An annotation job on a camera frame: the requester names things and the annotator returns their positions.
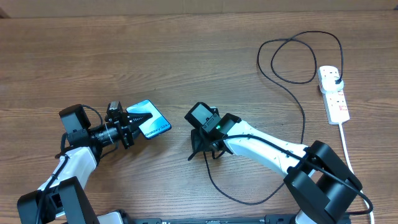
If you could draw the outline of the brown cardboard backdrop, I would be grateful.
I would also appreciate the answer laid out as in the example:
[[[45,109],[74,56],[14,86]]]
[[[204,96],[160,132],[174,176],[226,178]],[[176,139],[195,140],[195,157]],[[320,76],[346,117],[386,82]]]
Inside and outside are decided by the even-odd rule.
[[[2,18],[393,9],[397,0],[1,0]]]

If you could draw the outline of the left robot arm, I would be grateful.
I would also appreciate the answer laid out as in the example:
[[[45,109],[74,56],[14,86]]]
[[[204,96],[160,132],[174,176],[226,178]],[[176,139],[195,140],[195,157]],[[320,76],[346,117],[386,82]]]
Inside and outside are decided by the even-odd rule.
[[[66,130],[56,155],[60,162],[43,185],[17,201],[22,223],[50,223],[58,215],[65,215],[68,223],[99,223],[83,189],[105,155],[103,148],[131,147],[139,126],[153,116],[125,112],[120,102],[113,101],[100,125],[92,128],[85,108],[77,104],[59,112]]]

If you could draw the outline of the blue Samsung Galaxy smartphone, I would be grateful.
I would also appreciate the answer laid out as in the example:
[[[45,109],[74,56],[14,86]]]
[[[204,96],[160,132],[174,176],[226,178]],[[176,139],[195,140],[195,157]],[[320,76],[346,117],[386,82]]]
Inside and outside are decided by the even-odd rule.
[[[150,100],[144,100],[126,109],[128,113],[150,113],[152,115],[147,121],[139,126],[141,133],[146,139],[152,139],[167,132],[172,128],[171,124],[161,114]]]

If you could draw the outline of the white charger plug adapter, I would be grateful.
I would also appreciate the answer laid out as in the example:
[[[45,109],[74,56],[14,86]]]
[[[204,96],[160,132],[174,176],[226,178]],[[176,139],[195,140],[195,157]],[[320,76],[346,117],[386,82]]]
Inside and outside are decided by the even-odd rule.
[[[335,80],[333,77],[332,78],[322,78],[320,80],[320,91],[323,94],[335,92],[335,91],[341,91],[344,88],[344,81],[337,79]]]

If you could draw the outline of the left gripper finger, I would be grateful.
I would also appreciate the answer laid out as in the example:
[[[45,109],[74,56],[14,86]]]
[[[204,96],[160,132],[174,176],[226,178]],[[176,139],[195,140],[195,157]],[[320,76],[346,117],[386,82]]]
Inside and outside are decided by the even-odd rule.
[[[132,145],[134,145],[134,141],[139,137],[141,133],[142,132],[140,129],[135,129],[132,131]]]
[[[127,120],[134,126],[140,126],[151,118],[151,113],[127,113]]]

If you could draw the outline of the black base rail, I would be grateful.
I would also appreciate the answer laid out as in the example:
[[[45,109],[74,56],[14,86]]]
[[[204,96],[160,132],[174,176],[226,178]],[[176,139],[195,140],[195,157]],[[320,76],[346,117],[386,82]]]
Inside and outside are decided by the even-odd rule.
[[[293,224],[296,223],[296,220],[296,215],[294,214],[273,214],[265,215],[264,217],[162,220],[161,218],[131,218],[124,210],[115,210],[99,216],[91,213],[85,217],[85,223],[89,224]]]

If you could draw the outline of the white power strip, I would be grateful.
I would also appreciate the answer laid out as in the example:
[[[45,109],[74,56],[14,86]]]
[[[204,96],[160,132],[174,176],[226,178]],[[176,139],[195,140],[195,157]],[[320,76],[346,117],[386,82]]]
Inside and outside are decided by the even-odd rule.
[[[318,69],[318,81],[322,78],[340,79],[339,71],[330,65],[321,66]],[[350,119],[348,107],[343,89],[327,94],[322,94],[326,116],[329,124],[342,124]]]

